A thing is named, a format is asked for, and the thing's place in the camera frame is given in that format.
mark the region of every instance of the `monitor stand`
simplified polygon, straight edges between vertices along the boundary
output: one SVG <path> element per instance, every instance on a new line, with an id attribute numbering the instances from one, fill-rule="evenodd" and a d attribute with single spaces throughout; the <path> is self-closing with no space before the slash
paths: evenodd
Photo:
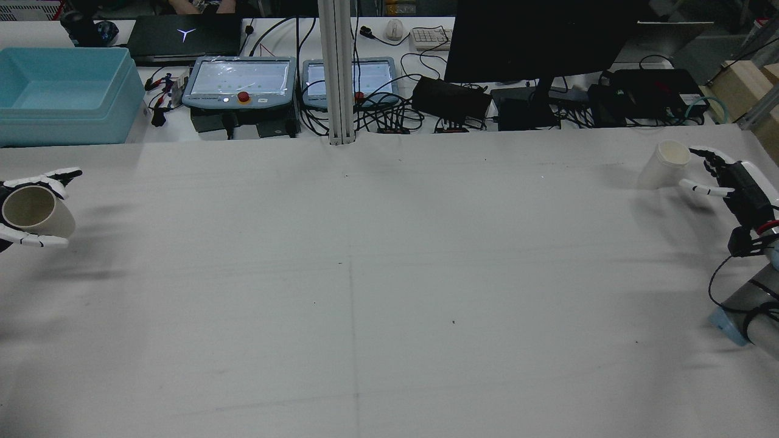
<path id="1" fill-rule="evenodd" d="M 560 126 L 560 121 L 549 107 L 552 77 L 540 78 L 535 87 L 500 88 L 491 92 L 498 108 L 499 131 Z"/>

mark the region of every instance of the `screen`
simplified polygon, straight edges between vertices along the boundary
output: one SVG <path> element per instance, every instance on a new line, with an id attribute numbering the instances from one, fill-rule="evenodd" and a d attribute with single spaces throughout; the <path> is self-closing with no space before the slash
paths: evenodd
<path id="1" fill-rule="evenodd" d="M 609 69 L 647 0 L 458 0 L 444 79 L 483 83 Z"/>
<path id="2" fill-rule="evenodd" d="M 380 93 L 392 93 L 392 84 L 388 83 L 392 79 L 392 71 L 390 70 L 390 64 L 386 61 L 367 61 L 360 62 L 359 68 L 357 64 L 352 64 L 351 72 L 352 81 L 357 84 L 359 80 L 358 91 L 361 91 L 365 96 L 378 90 L 378 87 L 383 87 L 378 90 Z M 308 65 L 308 81 L 306 86 L 308 89 L 306 93 L 309 97 L 325 96 L 327 95 L 325 80 L 325 66 L 324 64 L 309 64 Z"/>
<path id="3" fill-rule="evenodd" d="M 200 65 L 190 94 L 237 94 L 246 91 L 251 94 L 284 96 L 287 93 L 289 68 L 288 61 L 204 62 Z"/>

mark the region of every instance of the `tablet screen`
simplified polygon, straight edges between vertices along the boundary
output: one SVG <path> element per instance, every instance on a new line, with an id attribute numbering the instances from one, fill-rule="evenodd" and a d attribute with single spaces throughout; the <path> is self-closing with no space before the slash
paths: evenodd
<path id="1" fill-rule="evenodd" d="M 287 93 L 287 61 L 204 62 L 190 94 L 251 94 L 284 96 Z"/>
<path id="2" fill-rule="evenodd" d="M 393 78 L 390 64 L 387 61 L 361 61 L 359 67 L 356 63 L 352 64 L 352 82 L 357 84 L 365 96 L 375 92 L 392 93 L 392 84 L 388 83 Z M 327 95 L 325 87 L 325 66 L 321 63 L 312 63 L 308 65 L 308 80 L 306 91 L 309 97 Z"/>

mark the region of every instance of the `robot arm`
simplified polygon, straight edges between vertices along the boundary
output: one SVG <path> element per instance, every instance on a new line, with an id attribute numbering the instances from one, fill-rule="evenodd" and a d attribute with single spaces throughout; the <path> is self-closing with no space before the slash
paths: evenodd
<path id="1" fill-rule="evenodd" d="M 81 174 L 79 168 L 63 168 L 30 178 L 4 181 L 0 184 L 0 205 L 11 193 L 29 185 L 43 186 L 50 189 L 59 199 L 65 200 L 68 198 L 65 186 Z M 64 248 L 68 246 L 68 239 L 53 235 L 37 235 L 13 228 L 0 215 L 0 252 L 13 243 L 26 246 Z"/>
<path id="2" fill-rule="evenodd" d="M 709 297 L 717 308 L 709 321 L 736 344 L 751 342 L 779 360 L 779 250 L 774 244 L 779 239 L 779 193 L 748 161 L 734 161 L 704 147 L 691 148 L 690 152 L 704 159 L 705 168 L 718 186 L 690 180 L 682 180 L 679 185 L 723 199 L 740 224 L 728 241 L 731 257 L 764 254 L 771 261 L 722 303 L 712 296 L 710 283 Z"/>

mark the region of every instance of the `white cup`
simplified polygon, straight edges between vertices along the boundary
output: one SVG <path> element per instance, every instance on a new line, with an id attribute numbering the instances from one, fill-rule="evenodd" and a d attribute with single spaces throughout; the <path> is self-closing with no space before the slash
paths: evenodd
<path id="1" fill-rule="evenodd" d="M 689 148 L 676 140 L 663 140 L 638 175 L 639 189 L 678 185 L 682 169 L 689 163 Z"/>
<path id="2" fill-rule="evenodd" d="M 2 203 L 2 218 L 14 228 L 38 235 L 68 238 L 76 221 L 51 190 L 29 185 L 14 190 Z"/>

